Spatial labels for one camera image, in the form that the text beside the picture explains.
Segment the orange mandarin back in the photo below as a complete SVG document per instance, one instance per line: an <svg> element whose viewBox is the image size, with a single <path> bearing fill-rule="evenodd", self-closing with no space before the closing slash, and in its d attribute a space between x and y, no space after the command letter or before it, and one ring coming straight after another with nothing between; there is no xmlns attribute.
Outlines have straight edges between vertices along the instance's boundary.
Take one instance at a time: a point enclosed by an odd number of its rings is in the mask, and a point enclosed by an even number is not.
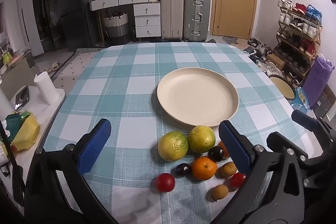
<svg viewBox="0 0 336 224"><path fill-rule="evenodd" d="M230 157L230 154L228 152L228 150L226 149L224 143L222 141L220 141L218 143L218 146L222 148L222 150L224 151L224 158L223 159L228 159Z"/></svg>

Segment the orange mandarin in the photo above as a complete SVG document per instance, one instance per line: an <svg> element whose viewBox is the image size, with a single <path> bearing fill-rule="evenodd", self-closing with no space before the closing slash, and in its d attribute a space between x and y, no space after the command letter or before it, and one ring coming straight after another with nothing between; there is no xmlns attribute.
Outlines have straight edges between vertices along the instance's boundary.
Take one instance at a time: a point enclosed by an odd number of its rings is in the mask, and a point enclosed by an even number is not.
<svg viewBox="0 0 336 224"><path fill-rule="evenodd" d="M207 156L201 156L194 160L191 165L192 174L197 180L211 179L217 172L217 163Z"/></svg>
<svg viewBox="0 0 336 224"><path fill-rule="evenodd" d="M228 152L228 150L226 149L224 143L222 141L220 141L218 143L218 146L222 148L222 150L224 151L224 158L223 159L228 159L230 157L230 154Z"/></svg>

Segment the brown longan back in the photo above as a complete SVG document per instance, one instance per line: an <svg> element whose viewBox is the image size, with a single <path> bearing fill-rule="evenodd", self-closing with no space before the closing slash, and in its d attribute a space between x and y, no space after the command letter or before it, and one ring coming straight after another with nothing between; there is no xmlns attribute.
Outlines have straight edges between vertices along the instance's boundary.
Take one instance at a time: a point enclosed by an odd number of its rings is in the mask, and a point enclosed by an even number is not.
<svg viewBox="0 0 336 224"><path fill-rule="evenodd" d="M221 168L220 168L220 174L223 177L231 177L237 172L236 165L234 162L229 161L225 163Z"/></svg>

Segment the brown longan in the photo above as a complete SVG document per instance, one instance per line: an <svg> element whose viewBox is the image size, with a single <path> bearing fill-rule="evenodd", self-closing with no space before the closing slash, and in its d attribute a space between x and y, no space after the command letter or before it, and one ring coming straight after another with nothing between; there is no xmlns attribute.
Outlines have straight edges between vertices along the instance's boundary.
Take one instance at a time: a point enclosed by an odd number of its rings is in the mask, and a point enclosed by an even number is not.
<svg viewBox="0 0 336 224"><path fill-rule="evenodd" d="M211 196L215 201L222 200L228 195L228 187L224 184L217 185L212 189Z"/></svg>
<svg viewBox="0 0 336 224"><path fill-rule="evenodd" d="M220 174L223 177L231 177L237 172L236 165L234 162L229 161L225 163L221 168L220 168Z"/></svg>

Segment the dark plum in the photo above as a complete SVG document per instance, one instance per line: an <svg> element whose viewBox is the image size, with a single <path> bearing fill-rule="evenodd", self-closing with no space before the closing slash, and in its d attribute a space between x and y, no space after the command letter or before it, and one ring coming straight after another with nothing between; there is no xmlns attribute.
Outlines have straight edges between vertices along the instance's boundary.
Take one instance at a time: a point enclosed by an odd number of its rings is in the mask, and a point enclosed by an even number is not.
<svg viewBox="0 0 336 224"><path fill-rule="evenodd" d="M208 151L208 157L214 162L220 162L224 158L224 151L216 145Z"/></svg>
<svg viewBox="0 0 336 224"><path fill-rule="evenodd" d="M176 166L175 173L177 176L189 176L192 174L191 165L187 163L182 163Z"/></svg>

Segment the red tomato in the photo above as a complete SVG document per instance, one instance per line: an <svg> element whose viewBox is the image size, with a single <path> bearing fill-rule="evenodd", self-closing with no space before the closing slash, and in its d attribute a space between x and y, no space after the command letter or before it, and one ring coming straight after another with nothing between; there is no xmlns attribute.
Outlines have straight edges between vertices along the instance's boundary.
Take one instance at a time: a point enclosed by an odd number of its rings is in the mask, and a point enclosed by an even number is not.
<svg viewBox="0 0 336 224"><path fill-rule="evenodd" d="M240 172L235 173L230 179L230 186L232 188L238 189L244 184L246 175Z"/></svg>
<svg viewBox="0 0 336 224"><path fill-rule="evenodd" d="M171 192L175 188L175 178L170 173L162 173L156 178L155 184L160 192Z"/></svg>

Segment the yellow-green guava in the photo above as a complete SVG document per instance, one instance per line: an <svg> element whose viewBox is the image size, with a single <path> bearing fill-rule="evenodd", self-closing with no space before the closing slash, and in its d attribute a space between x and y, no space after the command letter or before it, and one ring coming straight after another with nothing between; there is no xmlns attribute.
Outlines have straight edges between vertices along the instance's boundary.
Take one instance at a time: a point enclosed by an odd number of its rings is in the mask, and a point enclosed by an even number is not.
<svg viewBox="0 0 336 224"><path fill-rule="evenodd" d="M178 161L187 154L188 150L188 139L179 131L166 133L158 142L158 153L165 161Z"/></svg>
<svg viewBox="0 0 336 224"><path fill-rule="evenodd" d="M194 127L187 137L190 150L194 153L209 151L216 142L216 136L212 128L207 126Z"/></svg>

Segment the orange mandarin front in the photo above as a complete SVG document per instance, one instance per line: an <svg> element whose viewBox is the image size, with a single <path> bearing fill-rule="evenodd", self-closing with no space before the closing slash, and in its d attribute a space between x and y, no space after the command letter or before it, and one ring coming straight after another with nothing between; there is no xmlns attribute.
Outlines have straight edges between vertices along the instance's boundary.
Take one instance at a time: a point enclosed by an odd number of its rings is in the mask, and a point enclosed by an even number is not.
<svg viewBox="0 0 336 224"><path fill-rule="evenodd" d="M207 156L201 156L194 160L191 165L192 174L197 180L211 179L217 172L217 163Z"/></svg>

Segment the brown longan front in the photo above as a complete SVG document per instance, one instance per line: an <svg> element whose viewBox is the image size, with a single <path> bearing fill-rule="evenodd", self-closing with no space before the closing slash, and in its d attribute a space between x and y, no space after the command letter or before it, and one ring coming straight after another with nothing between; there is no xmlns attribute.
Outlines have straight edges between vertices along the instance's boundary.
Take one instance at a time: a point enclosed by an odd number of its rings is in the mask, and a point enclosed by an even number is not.
<svg viewBox="0 0 336 224"><path fill-rule="evenodd" d="M228 195L228 187L224 184L217 185L212 189L211 196L215 201L222 200Z"/></svg>

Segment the cream round plate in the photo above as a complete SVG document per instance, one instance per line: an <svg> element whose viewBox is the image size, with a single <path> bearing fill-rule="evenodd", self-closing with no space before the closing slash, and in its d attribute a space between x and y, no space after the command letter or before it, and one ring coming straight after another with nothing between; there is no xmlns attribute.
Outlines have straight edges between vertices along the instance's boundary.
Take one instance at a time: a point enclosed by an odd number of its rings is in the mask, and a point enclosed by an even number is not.
<svg viewBox="0 0 336 224"><path fill-rule="evenodd" d="M181 68L165 75L157 85L163 110L191 126L216 127L239 108L239 95L223 75L204 68Z"/></svg>

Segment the white side table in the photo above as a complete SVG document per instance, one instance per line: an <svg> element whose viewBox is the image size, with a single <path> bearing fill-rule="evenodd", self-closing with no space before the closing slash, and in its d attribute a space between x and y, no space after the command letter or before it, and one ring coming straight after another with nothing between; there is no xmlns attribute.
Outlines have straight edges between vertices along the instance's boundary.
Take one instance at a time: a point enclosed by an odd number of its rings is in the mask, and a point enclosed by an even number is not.
<svg viewBox="0 0 336 224"><path fill-rule="evenodd" d="M8 190L11 190L14 175L17 174L15 165L21 171L21 181L26 181L34 151L66 97L63 89L55 91L56 100L49 105L37 87L29 87L30 100L19 112L14 111L12 103L1 92L1 127L10 146L8 150L1 142L1 165L9 165L9 175L1 173L1 179Z"/></svg>

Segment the white paper towel roll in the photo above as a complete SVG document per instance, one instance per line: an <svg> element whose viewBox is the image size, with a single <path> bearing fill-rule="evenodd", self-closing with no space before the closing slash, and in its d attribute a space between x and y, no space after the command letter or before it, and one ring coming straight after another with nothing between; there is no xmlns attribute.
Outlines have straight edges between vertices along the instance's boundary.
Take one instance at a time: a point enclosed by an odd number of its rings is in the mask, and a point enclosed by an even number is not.
<svg viewBox="0 0 336 224"><path fill-rule="evenodd" d="M57 101L59 98L58 91L56 90L56 87L54 86L47 72L42 72L39 75L35 75L34 83L48 105L52 105Z"/></svg>

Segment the yellow snack bag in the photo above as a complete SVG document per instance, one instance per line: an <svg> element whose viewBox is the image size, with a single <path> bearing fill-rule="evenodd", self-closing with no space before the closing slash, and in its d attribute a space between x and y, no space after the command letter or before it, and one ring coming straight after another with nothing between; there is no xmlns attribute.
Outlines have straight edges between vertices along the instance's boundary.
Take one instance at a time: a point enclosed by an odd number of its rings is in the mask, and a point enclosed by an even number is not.
<svg viewBox="0 0 336 224"><path fill-rule="evenodd" d="M40 124L37 122L34 114L29 112L29 116L23 122L21 128L11 142L11 150L20 152L30 149L37 141Z"/></svg>

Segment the teal checkered tablecloth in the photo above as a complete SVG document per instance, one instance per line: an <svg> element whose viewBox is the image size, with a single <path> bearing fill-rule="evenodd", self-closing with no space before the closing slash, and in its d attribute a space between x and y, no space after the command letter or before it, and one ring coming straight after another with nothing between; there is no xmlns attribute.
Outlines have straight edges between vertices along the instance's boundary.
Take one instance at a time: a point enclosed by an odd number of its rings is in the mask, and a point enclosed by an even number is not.
<svg viewBox="0 0 336 224"><path fill-rule="evenodd" d="M155 187L157 176L175 167L159 156L159 139L171 131L191 130L161 108L156 88L171 71L193 67L215 71L233 83L240 104L231 122L253 144L265 145L267 136L278 131L309 156L320 152L308 132L291 121L289 102L239 49L181 42L110 47L96 53L76 81L44 149L61 150L102 118L109 120L112 133L85 179L119 223L210 223L228 203L228 198L208 201L210 189L222 183L216 177L179 178L169 193Z"/></svg>

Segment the round stool beige top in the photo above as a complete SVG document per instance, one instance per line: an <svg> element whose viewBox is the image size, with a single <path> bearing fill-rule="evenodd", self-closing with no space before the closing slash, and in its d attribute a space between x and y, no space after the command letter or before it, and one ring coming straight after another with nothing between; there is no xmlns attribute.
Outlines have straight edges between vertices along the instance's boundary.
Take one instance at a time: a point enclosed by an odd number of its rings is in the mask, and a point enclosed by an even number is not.
<svg viewBox="0 0 336 224"><path fill-rule="evenodd" d="M292 86L292 84L288 82L284 77L278 75L270 75L269 79L288 101L295 100L296 98L295 89Z"/></svg>

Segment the shoes on floor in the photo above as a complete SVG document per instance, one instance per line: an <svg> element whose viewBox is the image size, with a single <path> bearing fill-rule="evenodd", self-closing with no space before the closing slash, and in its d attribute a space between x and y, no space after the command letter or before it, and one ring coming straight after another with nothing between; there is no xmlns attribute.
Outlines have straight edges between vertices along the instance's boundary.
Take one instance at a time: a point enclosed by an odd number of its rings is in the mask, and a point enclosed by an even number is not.
<svg viewBox="0 0 336 224"><path fill-rule="evenodd" d="M263 64L266 61L266 57L273 53L271 47L261 43L257 39L251 37L248 42L248 47L243 50L245 54L256 64Z"/></svg>

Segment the purple plastic bag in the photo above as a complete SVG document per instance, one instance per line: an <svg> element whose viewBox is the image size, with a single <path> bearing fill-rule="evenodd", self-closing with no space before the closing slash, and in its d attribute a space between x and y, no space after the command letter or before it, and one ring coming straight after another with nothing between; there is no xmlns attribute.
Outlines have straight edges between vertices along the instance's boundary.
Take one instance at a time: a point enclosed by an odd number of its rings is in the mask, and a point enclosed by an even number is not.
<svg viewBox="0 0 336 224"><path fill-rule="evenodd" d="M317 103L334 69L335 66L323 54L316 57L303 84L310 108Z"/></svg>

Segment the woven laundry basket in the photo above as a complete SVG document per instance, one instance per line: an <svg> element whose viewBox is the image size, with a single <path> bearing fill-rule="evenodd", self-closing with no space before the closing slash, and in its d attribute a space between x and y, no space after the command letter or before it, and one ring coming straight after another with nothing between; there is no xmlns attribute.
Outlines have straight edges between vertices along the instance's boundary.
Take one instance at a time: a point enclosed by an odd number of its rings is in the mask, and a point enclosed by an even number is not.
<svg viewBox="0 0 336 224"><path fill-rule="evenodd" d="M114 12L103 19L106 34L111 46L120 46L130 42L128 14Z"/></svg>

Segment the metal shoe rack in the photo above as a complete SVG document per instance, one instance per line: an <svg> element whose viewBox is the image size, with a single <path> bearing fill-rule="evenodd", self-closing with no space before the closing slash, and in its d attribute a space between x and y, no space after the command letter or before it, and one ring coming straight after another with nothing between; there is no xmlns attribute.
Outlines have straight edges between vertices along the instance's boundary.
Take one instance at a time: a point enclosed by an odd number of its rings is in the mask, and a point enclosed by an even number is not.
<svg viewBox="0 0 336 224"><path fill-rule="evenodd" d="M312 5L278 0L280 15L274 53L284 61L284 75L295 88L305 82L321 45L322 12Z"/></svg>

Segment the silver grey suitcase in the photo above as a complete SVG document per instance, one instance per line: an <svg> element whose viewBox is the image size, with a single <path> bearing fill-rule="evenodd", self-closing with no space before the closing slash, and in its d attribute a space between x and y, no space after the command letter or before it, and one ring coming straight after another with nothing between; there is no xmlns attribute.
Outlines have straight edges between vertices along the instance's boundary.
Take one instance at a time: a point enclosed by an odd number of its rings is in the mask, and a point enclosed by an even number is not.
<svg viewBox="0 0 336 224"><path fill-rule="evenodd" d="M189 42L204 42L209 30L211 0L184 0L183 36Z"/></svg>

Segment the white drawer desk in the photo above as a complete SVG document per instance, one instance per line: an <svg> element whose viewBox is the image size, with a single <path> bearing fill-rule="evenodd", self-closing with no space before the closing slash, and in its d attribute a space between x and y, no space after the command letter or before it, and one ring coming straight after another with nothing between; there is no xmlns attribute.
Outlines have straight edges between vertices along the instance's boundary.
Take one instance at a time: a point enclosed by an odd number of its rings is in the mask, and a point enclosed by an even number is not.
<svg viewBox="0 0 336 224"><path fill-rule="evenodd" d="M159 0L90 0L91 11L116 9L128 13L130 24L135 27L136 38L161 36L161 4Z"/></svg>

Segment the beige suitcase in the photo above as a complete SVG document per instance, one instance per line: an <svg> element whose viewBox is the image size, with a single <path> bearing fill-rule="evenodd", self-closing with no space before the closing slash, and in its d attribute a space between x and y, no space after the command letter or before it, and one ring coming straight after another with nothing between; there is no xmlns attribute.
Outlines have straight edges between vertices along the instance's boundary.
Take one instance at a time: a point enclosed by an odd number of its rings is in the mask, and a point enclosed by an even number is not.
<svg viewBox="0 0 336 224"><path fill-rule="evenodd" d="M181 40L183 37L184 0L160 0L161 37L165 40Z"/></svg>

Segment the black refrigerator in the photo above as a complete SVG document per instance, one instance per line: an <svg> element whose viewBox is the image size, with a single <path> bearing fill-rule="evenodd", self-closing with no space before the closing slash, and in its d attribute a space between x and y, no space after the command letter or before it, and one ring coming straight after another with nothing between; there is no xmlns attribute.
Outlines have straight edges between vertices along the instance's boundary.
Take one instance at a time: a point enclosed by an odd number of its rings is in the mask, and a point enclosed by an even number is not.
<svg viewBox="0 0 336 224"><path fill-rule="evenodd" d="M70 51L94 47L100 39L91 0L58 0L60 21Z"/></svg>

